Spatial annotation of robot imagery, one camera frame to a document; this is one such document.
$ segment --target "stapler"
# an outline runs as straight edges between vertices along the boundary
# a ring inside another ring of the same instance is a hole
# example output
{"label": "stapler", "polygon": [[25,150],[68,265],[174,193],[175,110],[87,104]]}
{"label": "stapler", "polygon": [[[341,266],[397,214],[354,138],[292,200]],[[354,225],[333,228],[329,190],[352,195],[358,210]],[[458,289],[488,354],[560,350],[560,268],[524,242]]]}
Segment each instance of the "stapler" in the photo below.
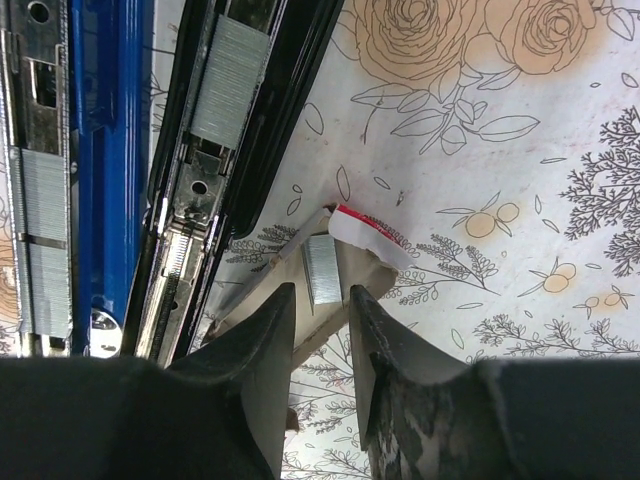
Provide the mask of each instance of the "stapler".
{"label": "stapler", "polygon": [[342,0],[187,0],[122,355],[185,356],[229,241],[260,214]]}
{"label": "stapler", "polygon": [[106,357],[120,347],[146,208],[150,7],[0,0],[21,356]]}

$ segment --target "metal bracket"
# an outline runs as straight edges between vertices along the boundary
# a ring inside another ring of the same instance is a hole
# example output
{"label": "metal bracket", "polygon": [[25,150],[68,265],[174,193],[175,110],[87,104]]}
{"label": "metal bracket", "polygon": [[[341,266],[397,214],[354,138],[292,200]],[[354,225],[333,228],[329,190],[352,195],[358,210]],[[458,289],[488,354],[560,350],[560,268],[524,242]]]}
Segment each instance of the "metal bracket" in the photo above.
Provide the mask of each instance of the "metal bracket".
{"label": "metal bracket", "polygon": [[0,13],[0,114],[21,353],[68,351],[72,322],[68,22],[65,0]]}

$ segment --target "floral tablecloth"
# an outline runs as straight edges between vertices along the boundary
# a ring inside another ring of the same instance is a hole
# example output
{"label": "floral tablecloth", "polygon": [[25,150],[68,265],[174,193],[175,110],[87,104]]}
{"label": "floral tablecloth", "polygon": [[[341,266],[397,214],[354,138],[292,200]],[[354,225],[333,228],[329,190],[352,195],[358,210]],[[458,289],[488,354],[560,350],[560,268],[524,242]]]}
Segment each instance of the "floral tablecloth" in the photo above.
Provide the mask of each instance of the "floral tablecloth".
{"label": "floral tablecloth", "polygon": [[[181,8],[156,0],[152,148]],[[382,303],[451,355],[638,356],[638,28],[634,0],[346,0],[208,319],[339,201],[415,259]],[[290,403],[283,478],[369,478],[348,329],[293,372]]]}

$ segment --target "hole in metal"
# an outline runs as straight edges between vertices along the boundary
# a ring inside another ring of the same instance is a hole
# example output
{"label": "hole in metal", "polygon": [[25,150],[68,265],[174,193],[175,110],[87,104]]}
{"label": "hole in metal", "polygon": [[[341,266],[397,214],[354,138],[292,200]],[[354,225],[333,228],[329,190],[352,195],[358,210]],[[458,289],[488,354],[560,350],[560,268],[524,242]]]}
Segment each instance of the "hole in metal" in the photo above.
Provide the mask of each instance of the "hole in metal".
{"label": "hole in metal", "polygon": [[198,180],[191,184],[191,190],[196,195],[204,195],[207,193],[207,184]]}
{"label": "hole in metal", "polygon": [[39,105],[56,108],[56,70],[53,65],[33,62],[33,96]]}
{"label": "hole in metal", "polygon": [[66,344],[63,338],[49,337],[49,347],[55,350],[64,350]]}
{"label": "hole in metal", "polygon": [[49,20],[49,9],[43,3],[31,2],[29,4],[29,13],[31,18],[38,23],[47,23]]}

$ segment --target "orange fruit drawing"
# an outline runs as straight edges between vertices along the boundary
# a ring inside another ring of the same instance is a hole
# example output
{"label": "orange fruit drawing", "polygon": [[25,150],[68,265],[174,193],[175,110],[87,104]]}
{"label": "orange fruit drawing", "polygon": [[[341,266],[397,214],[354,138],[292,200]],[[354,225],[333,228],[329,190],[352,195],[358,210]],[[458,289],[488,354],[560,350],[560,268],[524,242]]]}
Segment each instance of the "orange fruit drawing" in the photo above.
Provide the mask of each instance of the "orange fruit drawing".
{"label": "orange fruit drawing", "polygon": [[549,275],[544,281],[543,288],[549,293],[560,293],[569,286],[569,280],[562,275]]}
{"label": "orange fruit drawing", "polygon": [[467,233],[473,238],[484,238],[496,228],[496,219],[484,212],[474,213],[465,223]]}
{"label": "orange fruit drawing", "polygon": [[604,299],[604,304],[608,307],[613,307],[620,303],[620,294],[619,293],[611,293],[607,295],[607,298]]}
{"label": "orange fruit drawing", "polygon": [[571,280],[576,276],[576,266],[572,263],[562,263],[553,272],[556,275],[562,275],[567,280]]}
{"label": "orange fruit drawing", "polygon": [[505,203],[502,205],[496,216],[499,220],[502,220],[504,223],[513,222],[520,215],[520,209],[515,203]]}
{"label": "orange fruit drawing", "polygon": [[588,308],[595,308],[598,306],[599,303],[600,303],[600,300],[598,299],[598,297],[589,297],[584,302],[585,306]]}

